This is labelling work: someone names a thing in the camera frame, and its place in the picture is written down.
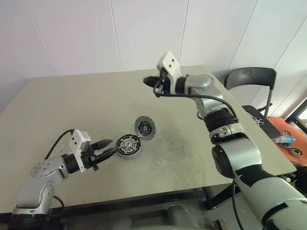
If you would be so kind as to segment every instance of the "circular metal part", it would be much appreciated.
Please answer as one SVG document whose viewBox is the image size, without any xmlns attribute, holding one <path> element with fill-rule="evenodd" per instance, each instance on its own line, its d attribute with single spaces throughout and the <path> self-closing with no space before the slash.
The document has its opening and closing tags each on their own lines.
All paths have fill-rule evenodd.
<svg viewBox="0 0 307 230">
<path fill-rule="evenodd" d="M 290 143 L 279 143 L 279 145 L 285 149 L 292 148 L 292 145 Z"/>
<path fill-rule="evenodd" d="M 154 121 L 147 116 L 140 116 L 134 122 L 135 133 L 144 140 L 151 140 L 155 135 Z"/>
<path fill-rule="evenodd" d="M 262 118 L 254 117 L 254 116 L 252 118 L 257 123 L 258 126 L 263 126 L 264 120 Z"/>
<path fill-rule="evenodd" d="M 141 141 L 136 135 L 127 134 L 118 139 L 116 147 L 119 156 L 130 159 L 140 153 Z"/>
<path fill-rule="evenodd" d="M 292 156 L 295 157 L 302 157 L 303 156 L 303 152 L 297 148 L 290 148 L 289 152 Z"/>
<path fill-rule="evenodd" d="M 282 136 L 291 136 L 291 133 L 289 133 L 287 130 L 282 130 L 282 131 L 280 131 L 280 134 L 281 134 Z"/>
</svg>

